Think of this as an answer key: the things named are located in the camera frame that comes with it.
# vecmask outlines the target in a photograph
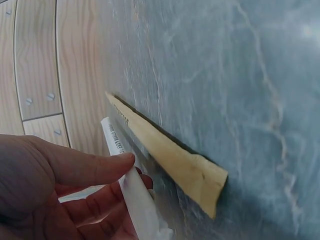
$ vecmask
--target white tube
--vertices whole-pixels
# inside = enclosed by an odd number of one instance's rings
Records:
[[[109,118],[104,118],[101,124],[110,154],[124,153],[125,150]],[[155,202],[136,168],[133,167],[124,175],[119,184],[139,240],[171,240],[173,231],[158,213]]]

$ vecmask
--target hand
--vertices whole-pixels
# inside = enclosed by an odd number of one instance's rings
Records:
[[[0,135],[0,239],[137,240],[117,182],[134,162],[131,153],[102,157]],[[58,201],[94,185],[106,186],[86,199]]]

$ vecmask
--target wood grain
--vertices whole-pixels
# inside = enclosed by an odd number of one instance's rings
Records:
[[[16,80],[23,120],[62,112],[55,44],[55,0],[18,0]],[[54,94],[54,100],[48,100]]]
[[[69,147],[62,114],[25,121],[23,127],[26,135],[34,135],[50,143]]]
[[[23,135],[14,72],[16,2],[0,4],[0,134]]]
[[[94,0],[57,0],[57,52],[62,104],[71,147],[109,155]]]

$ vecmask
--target label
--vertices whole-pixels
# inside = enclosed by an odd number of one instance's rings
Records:
[[[110,129],[113,141],[115,143],[116,149],[119,151],[119,154],[123,154],[125,152],[124,147],[122,146],[114,127],[110,123],[109,123],[109,129]]]
[[[120,109],[114,103],[112,103],[112,106],[118,112],[118,114],[121,116],[121,118],[125,121],[125,124],[128,126],[129,119],[120,111]]]

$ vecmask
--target screw head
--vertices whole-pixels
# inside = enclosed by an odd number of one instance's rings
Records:
[[[56,129],[56,130],[54,130],[54,134],[60,136],[62,134],[62,132],[60,129]]]
[[[27,99],[25,100],[25,104],[26,104],[27,106],[30,106],[30,105],[32,104],[32,98],[27,98]]]
[[[53,100],[55,100],[55,94],[54,93],[49,93],[47,96],[46,96],[46,99],[48,100],[48,101],[53,101]]]

